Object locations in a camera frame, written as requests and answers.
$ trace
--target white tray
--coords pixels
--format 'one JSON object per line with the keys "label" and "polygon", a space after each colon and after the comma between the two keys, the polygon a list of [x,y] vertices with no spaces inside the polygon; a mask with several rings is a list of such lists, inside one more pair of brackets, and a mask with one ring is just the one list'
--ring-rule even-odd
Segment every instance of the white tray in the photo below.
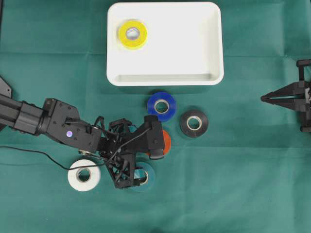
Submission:
{"label": "white tray", "polygon": [[[146,43],[125,48],[118,29],[142,22]],[[224,76],[221,14],[212,2],[115,3],[108,10],[107,78],[116,86],[215,85]]]}

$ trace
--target green tabletop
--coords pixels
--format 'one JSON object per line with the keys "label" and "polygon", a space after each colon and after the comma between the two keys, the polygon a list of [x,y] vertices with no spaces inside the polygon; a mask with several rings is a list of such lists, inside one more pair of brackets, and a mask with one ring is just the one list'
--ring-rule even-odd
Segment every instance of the green tabletop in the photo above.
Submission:
{"label": "green tabletop", "polygon": [[[104,116],[106,125],[123,117],[140,125],[158,90],[171,93],[178,109],[163,124],[172,150],[149,161],[156,182],[145,193],[115,189],[104,167],[96,188],[78,192],[45,156],[1,149],[0,232],[310,232],[311,136],[300,132],[294,111],[260,96],[296,82],[296,60],[311,57],[311,3],[214,2],[222,13],[225,63],[218,85],[117,87],[105,73],[113,0],[4,0],[0,75],[14,99],[41,107],[45,98],[57,98],[76,106],[85,121]],[[210,122],[196,139],[179,129],[179,116],[191,107]],[[6,128],[0,139],[45,151],[66,166],[81,158],[44,135]]]}

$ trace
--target black wire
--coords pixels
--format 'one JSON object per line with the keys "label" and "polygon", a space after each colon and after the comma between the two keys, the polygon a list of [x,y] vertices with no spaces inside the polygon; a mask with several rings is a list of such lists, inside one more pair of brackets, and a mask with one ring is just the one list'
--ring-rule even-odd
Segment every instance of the black wire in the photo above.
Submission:
{"label": "black wire", "polygon": [[52,157],[50,157],[47,153],[42,152],[42,151],[38,151],[38,150],[27,150],[27,149],[22,149],[22,148],[17,148],[17,147],[9,147],[9,146],[0,146],[0,148],[6,148],[6,149],[12,149],[12,150],[19,150],[19,151],[24,151],[24,152],[31,152],[31,153],[39,153],[39,154],[44,154],[45,156],[47,156],[52,162],[56,163],[57,165],[59,165],[62,169],[67,170],[67,171],[71,171],[71,170],[75,170],[75,169],[79,169],[79,168],[87,168],[87,167],[94,167],[94,166],[103,166],[106,165],[107,163],[109,163],[117,154],[117,152],[121,151],[121,148],[124,147],[126,144],[134,141],[135,139],[143,136],[145,133],[147,133],[151,128],[146,129],[145,131],[143,131],[141,134],[133,137],[132,139],[128,140],[127,142],[124,142],[121,146],[118,147],[118,149],[114,152],[114,154],[104,163],[102,164],[96,164],[96,165],[88,165],[88,166],[77,166],[77,167],[73,167],[73,168],[68,168],[65,167],[63,165],[61,165],[59,162],[57,162],[56,160],[54,160]]}
{"label": "black wire", "polygon": [[105,133],[106,130],[105,130],[104,117],[103,117],[103,116],[98,116],[98,117],[96,118],[95,123],[94,123],[94,126],[100,128],[100,129],[102,129],[103,135],[107,138],[107,135],[106,135],[106,133]]}

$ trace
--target tape roll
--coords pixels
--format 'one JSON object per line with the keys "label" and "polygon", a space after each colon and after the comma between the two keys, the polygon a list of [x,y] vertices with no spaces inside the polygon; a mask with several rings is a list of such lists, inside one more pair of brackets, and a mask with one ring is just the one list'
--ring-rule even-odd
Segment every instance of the tape roll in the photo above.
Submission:
{"label": "tape roll", "polygon": [[[77,166],[89,166],[89,165],[96,165],[93,161],[87,159],[81,159],[73,163],[70,168],[77,167]],[[81,173],[83,170],[88,171],[89,178],[83,180],[81,177]],[[101,171],[99,167],[87,167],[87,168],[78,168],[75,170],[68,171],[68,181],[71,187],[75,190],[80,192],[89,191],[95,188],[101,179]]]}
{"label": "tape roll", "polygon": [[171,140],[171,136],[169,135],[168,132],[166,132],[165,130],[162,130],[163,131],[163,138],[164,138],[164,150],[163,150],[163,154],[164,155],[167,155],[170,150],[171,150],[171,147],[172,147],[172,140]]}
{"label": "tape roll", "polygon": [[[156,109],[156,105],[161,102],[167,105],[167,110],[164,112]],[[176,112],[176,101],[166,92],[157,92],[148,99],[147,112],[150,115],[157,115],[158,119],[162,122],[168,121]]]}
{"label": "tape roll", "polygon": [[[190,120],[192,119],[198,122],[198,126],[195,128],[190,126]],[[199,137],[207,131],[208,118],[202,111],[193,109],[181,115],[179,125],[181,131],[188,137]]]}
{"label": "tape roll", "polygon": [[119,28],[118,36],[126,48],[136,50],[146,42],[147,30],[141,22],[130,20],[122,24]]}
{"label": "tape roll", "polygon": [[144,162],[136,163],[136,168],[134,172],[134,178],[144,178],[147,177],[146,181],[142,183],[140,186],[130,187],[135,192],[145,192],[153,187],[156,182],[156,173],[154,169],[148,164]]}

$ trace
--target black robotic claw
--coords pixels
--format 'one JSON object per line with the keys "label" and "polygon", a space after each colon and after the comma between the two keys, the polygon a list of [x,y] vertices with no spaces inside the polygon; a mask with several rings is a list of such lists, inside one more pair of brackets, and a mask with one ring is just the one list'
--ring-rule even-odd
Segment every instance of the black robotic claw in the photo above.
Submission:
{"label": "black robotic claw", "polygon": [[106,130],[102,116],[89,124],[80,119],[74,106],[57,99],[46,99],[42,108],[15,101],[11,99],[11,88],[0,77],[0,131],[5,126],[35,136],[44,134],[78,148],[86,156],[98,152],[117,188],[139,186],[145,181],[134,177],[137,152],[148,154],[150,159],[164,157],[162,124],[157,116],[145,116],[137,129],[121,119],[111,122]]}
{"label": "black robotic claw", "polygon": [[311,132],[310,82],[305,81],[304,67],[311,65],[311,60],[299,60],[296,63],[299,81],[261,97],[261,101],[289,108],[300,113],[302,132]]}

